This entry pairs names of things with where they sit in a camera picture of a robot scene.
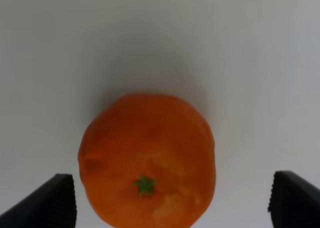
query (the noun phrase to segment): orange skin texture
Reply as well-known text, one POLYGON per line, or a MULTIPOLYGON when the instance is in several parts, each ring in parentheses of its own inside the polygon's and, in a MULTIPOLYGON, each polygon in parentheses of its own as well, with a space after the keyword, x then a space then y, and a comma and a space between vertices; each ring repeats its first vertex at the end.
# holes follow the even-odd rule
POLYGON ((99 217, 115 228, 190 228, 215 191, 215 142, 186 101, 160 94, 125 95, 86 129, 80 177, 99 217), (151 195, 134 184, 155 180, 151 195))

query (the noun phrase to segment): orange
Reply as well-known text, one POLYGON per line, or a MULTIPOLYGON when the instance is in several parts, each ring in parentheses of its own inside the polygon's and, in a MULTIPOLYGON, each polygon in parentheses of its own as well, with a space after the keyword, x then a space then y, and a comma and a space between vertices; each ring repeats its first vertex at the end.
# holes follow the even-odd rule
POLYGON ((115 228, 190 228, 214 195, 214 147, 186 101, 129 94, 86 129, 80 177, 95 212, 115 228))

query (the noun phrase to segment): white surface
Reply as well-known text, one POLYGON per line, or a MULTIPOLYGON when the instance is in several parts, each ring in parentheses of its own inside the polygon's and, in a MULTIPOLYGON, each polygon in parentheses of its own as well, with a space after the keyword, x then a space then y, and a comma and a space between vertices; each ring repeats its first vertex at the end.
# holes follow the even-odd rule
POLYGON ((194 228, 271 228, 273 173, 320 187, 320 0, 0 0, 0 213, 55 173, 78 228, 108 227, 80 182, 82 134, 114 98, 193 103, 216 140, 194 228))

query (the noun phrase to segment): white background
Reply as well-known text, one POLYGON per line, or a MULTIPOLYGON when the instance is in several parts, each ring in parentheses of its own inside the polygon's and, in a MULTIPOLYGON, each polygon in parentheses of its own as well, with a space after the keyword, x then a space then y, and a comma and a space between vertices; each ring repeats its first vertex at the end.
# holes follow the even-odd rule
POLYGON ((216 140, 216 192, 194 228, 271 228, 273 173, 320 187, 320 0, 0 0, 0 213, 77 152, 121 94, 190 101, 216 140))

